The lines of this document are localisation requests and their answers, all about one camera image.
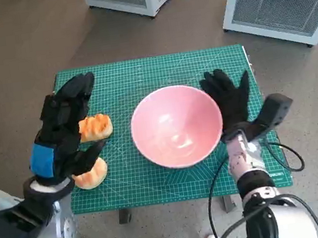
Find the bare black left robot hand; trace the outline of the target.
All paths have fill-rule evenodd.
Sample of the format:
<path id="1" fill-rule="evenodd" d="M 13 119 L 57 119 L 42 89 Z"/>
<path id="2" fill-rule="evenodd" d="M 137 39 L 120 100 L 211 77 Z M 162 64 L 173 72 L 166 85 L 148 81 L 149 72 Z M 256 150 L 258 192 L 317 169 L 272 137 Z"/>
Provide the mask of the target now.
<path id="1" fill-rule="evenodd" d="M 42 127 L 32 147 L 30 169 L 36 181 L 45 186 L 57 185 L 68 176 L 89 172 L 105 141 L 79 150 L 79 122 L 89 110 L 94 86 L 92 72 L 72 77 L 55 94 L 45 97 L 40 115 Z"/>

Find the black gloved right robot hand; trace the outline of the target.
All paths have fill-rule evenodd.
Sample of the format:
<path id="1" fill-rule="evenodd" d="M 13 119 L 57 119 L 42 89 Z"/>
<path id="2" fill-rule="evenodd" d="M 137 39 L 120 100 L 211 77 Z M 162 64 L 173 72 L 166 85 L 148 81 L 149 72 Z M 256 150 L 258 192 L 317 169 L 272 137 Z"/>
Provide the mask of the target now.
<path id="1" fill-rule="evenodd" d="M 226 133 L 239 123 L 248 121 L 249 73 L 245 70 L 236 87 L 221 69 L 205 72 L 199 84 L 218 105 L 222 114 L 222 132 Z"/>

